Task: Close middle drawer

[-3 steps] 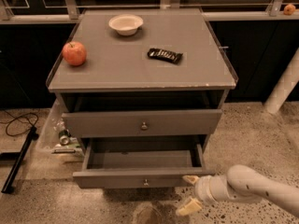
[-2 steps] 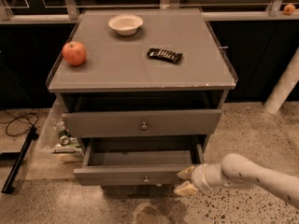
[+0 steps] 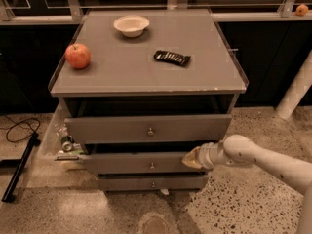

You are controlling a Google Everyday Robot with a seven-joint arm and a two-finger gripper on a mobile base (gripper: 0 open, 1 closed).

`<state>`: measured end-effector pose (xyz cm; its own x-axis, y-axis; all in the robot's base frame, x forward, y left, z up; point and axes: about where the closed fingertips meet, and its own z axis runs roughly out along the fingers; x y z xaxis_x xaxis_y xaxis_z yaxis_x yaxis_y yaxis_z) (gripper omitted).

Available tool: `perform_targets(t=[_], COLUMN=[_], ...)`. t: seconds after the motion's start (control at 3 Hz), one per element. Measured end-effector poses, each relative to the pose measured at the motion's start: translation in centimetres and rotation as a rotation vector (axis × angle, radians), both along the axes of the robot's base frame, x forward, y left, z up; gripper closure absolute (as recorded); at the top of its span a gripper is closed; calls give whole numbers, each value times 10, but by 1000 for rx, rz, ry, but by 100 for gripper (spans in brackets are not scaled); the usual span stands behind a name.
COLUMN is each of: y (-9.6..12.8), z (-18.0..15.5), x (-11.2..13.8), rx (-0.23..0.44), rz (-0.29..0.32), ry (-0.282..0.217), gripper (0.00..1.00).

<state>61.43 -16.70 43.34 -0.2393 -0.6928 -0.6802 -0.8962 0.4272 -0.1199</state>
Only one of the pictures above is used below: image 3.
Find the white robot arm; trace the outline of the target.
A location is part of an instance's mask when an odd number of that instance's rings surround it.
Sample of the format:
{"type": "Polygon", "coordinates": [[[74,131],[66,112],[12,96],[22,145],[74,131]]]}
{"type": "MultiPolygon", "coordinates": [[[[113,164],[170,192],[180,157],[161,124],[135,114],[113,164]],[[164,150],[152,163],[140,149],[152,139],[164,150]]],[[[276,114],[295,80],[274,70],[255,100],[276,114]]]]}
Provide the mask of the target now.
{"type": "Polygon", "coordinates": [[[262,148],[245,136],[232,135],[219,143],[204,143],[188,152],[182,163],[194,169],[217,165],[254,164],[304,196],[296,234],[312,234],[312,164],[262,148]]]}

